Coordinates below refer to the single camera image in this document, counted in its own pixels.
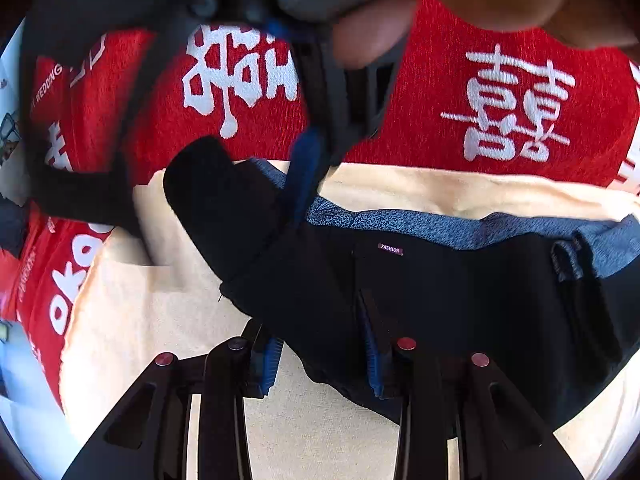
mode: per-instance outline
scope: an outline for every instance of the red cloth with white characters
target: red cloth with white characters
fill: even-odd
[[[140,31],[109,33],[73,72],[40,61],[33,117],[49,131],[49,163],[73,171],[105,167],[150,39]],[[540,30],[478,30],[437,0],[422,0],[380,133],[346,160],[535,174],[637,193],[638,85],[638,67],[617,50],[570,50]],[[202,27],[162,75],[130,132],[132,179],[146,184],[204,135],[220,137],[234,159],[286,159],[305,121],[286,44],[247,28]],[[26,328],[58,394],[65,329],[58,330],[62,322],[49,313],[60,314],[53,297],[62,297],[68,309],[73,298],[56,291],[52,273],[64,274],[68,262],[71,276],[82,273],[91,252],[78,262],[74,240],[101,242],[108,234],[66,221],[56,221],[51,232],[46,218],[39,222],[23,258],[24,267],[34,254],[24,285],[30,301],[17,309],[23,321],[29,312]]]

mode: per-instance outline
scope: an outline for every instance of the black garment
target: black garment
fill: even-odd
[[[0,195],[0,249],[9,251],[16,258],[24,245],[28,211]]]
[[[283,338],[310,378],[396,422],[398,403],[373,397],[366,380],[353,309],[365,288],[392,336],[412,336],[435,354],[485,352],[552,428],[638,349],[640,258],[599,279],[585,244],[582,277],[560,282],[572,263],[554,268],[556,240],[535,233],[462,251],[393,232],[293,231],[273,184],[251,162],[233,166],[212,137],[174,159],[164,190],[221,292]]]

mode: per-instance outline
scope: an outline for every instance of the white floor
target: white floor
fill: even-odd
[[[0,369],[8,393],[0,396],[2,421],[42,480],[60,480],[80,446],[18,324],[0,343]]]

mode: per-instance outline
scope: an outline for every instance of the human hand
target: human hand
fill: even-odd
[[[577,48],[617,46],[634,57],[638,38],[610,0],[442,0],[461,19],[488,30],[542,27]],[[411,27],[417,0],[377,0],[334,26],[334,55],[347,68],[365,66]]]

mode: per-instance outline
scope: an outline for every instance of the clothing tag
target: clothing tag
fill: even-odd
[[[393,253],[393,254],[397,254],[398,256],[402,256],[402,249],[398,247],[392,247],[390,245],[385,245],[385,244],[378,244],[378,248],[388,253]]]

